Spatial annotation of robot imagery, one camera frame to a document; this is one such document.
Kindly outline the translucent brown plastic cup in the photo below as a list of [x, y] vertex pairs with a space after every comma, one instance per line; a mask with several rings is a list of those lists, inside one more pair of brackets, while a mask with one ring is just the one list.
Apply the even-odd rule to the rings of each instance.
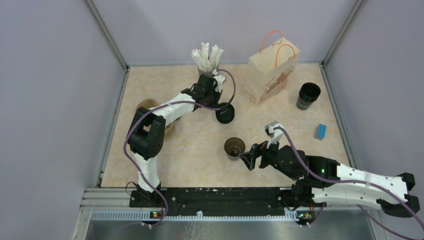
[[245, 150], [246, 145], [244, 141], [238, 137], [231, 137], [224, 143], [225, 154], [231, 161], [237, 161]]

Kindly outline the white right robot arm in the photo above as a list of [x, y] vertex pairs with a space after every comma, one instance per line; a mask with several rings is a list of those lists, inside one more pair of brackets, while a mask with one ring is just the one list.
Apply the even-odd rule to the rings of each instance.
[[290, 192], [281, 197], [287, 208], [322, 203], [362, 205], [398, 218], [411, 218], [421, 209], [418, 197], [410, 194], [415, 186], [411, 173], [378, 175], [334, 159], [294, 151], [289, 145], [267, 144], [267, 141], [255, 143], [239, 157], [250, 171], [256, 159], [261, 158], [259, 168], [271, 166], [294, 181]]

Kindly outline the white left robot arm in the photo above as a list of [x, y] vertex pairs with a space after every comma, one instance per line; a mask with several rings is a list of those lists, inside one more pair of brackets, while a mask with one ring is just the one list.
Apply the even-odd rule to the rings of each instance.
[[157, 156], [162, 150], [166, 127], [198, 108], [218, 110], [226, 77], [200, 75], [190, 88], [156, 107], [139, 107], [124, 141], [124, 154], [138, 173], [136, 197], [149, 207], [160, 202]]

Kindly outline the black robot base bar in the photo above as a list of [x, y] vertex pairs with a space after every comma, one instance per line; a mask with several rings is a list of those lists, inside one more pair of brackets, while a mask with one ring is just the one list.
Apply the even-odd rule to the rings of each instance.
[[168, 187], [159, 192], [131, 192], [129, 207], [159, 209], [168, 217], [265, 217], [282, 216], [300, 207], [315, 209], [321, 203], [294, 196], [287, 187]]

